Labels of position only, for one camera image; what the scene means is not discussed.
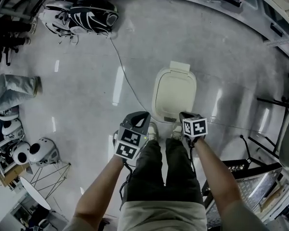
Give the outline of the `person's right forearm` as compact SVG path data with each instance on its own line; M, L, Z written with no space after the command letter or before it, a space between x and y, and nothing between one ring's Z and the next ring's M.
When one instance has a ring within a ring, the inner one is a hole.
M202 137L194 144L194 148L199 156L218 212L222 217L233 203L242 201L238 184L228 167Z

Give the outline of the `black and white striped bag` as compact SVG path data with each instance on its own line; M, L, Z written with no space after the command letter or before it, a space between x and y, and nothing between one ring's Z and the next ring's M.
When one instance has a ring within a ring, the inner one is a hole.
M88 32L108 35L112 32L119 13L117 7L107 0L78 0L71 7L68 16Z

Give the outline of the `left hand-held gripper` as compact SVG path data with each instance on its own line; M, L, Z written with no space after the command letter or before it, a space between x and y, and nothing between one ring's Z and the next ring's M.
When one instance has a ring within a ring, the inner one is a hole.
M149 112L138 111L126 115L118 129L114 154L127 160L134 160L148 141L151 121Z

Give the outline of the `person's shoe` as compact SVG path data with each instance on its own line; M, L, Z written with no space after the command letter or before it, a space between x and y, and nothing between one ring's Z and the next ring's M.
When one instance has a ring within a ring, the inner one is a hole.
M173 129L172 129L172 134L171 134L171 138L181 141L182 140L182 126L181 124L174 124Z
M147 132L149 141L158 141L158 128L155 122L150 122Z

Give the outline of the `black office chair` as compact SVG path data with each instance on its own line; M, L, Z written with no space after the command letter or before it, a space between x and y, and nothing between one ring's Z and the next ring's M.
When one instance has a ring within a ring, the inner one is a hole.
M35 30L34 24L0 17L0 62L3 48L14 48L30 42L30 38L15 37L12 33L30 33L32 30Z

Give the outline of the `person's left forearm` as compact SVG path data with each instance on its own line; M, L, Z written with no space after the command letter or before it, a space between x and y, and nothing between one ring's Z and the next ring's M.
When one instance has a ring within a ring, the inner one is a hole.
M74 216L98 229L122 169L122 158L114 155L79 199Z

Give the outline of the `person's right shoe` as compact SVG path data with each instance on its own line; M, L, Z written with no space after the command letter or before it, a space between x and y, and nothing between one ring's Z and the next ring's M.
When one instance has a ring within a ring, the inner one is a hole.
M171 138L181 141L182 140L182 126L181 124L174 124L173 129L172 129L172 134L171 134Z

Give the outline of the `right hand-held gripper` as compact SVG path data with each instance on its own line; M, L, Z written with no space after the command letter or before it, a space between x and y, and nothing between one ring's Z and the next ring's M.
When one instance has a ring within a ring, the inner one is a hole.
M183 134L195 138L205 136L208 133L207 119L200 114L193 114L190 112L179 113L180 123L183 125Z

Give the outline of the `perforated metal tray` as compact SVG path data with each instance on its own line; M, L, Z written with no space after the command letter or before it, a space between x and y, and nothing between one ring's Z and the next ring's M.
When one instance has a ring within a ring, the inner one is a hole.
M282 171L278 163L265 167L233 171L232 174L240 188L243 202L250 210L254 210L269 192ZM207 215L208 229L221 226L221 218L210 188L203 192L206 197L204 205Z

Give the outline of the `person's beige shirt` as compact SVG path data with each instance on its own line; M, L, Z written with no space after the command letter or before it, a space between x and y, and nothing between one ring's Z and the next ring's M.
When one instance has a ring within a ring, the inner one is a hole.
M242 202L236 201L221 216L221 231L269 231ZM207 231L205 207L178 201L125 202L117 231Z

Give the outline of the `white robot head shell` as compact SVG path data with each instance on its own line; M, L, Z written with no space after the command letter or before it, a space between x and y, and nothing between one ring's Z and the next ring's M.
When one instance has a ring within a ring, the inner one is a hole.
M17 165L24 165L29 162L28 153L30 145L27 142L21 142L13 152L13 160Z
M4 121L1 132L5 140L19 139L24 135L22 123L18 118Z
M0 120L11 121L19 117L19 106L14 106L5 111L0 112Z
M59 152L52 140L41 138L30 146L28 159L38 167L45 167L58 162Z

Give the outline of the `beige lidded trash bin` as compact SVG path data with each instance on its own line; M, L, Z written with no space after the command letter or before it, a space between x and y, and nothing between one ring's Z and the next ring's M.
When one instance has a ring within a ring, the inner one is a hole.
M158 122L178 122L180 112L191 112L197 91L197 79L190 65L171 61L170 66L159 71L153 98L153 117Z

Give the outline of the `round white side table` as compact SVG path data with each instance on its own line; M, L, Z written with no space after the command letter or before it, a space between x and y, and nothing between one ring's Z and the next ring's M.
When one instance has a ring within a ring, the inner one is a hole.
M24 187L24 189L27 191L27 193L43 208L47 210L51 210L51 207L49 203L46 201L46 199L39 193L38 190L35 189L35 187L27 181L25 178L20 177L20 181Z

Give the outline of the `person's dark trousers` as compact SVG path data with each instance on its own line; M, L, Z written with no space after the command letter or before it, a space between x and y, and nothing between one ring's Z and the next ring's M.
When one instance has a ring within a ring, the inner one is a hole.
M179 140L166 139L168 172L162 178L162 154L159 143L149 141L136 161L130 181L124 187L122 203L132 201L178 201L203 204L196 173L187 150Z

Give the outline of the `black plastic crate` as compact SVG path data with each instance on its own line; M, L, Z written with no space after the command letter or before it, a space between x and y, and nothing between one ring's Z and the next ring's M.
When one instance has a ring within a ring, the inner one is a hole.
M246 159L227 160L223 161L223 163L232 172L235 179L253 177L274 170L279 170L282 168L282 166L279 163L273 163L270 165L257 166L251 168L250 163Z

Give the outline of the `person's left shoe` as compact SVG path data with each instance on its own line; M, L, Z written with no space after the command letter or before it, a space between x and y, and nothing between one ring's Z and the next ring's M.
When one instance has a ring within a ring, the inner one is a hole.
M155 122L150 122L147 132L149 141L158 141L158 128Z

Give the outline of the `white ruler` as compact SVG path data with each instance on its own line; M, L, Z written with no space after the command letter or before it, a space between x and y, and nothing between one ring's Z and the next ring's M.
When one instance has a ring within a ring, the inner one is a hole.
M281 38L273 41L265 40L264 44L270 47L279 47L282 45L289 44L289 38Z

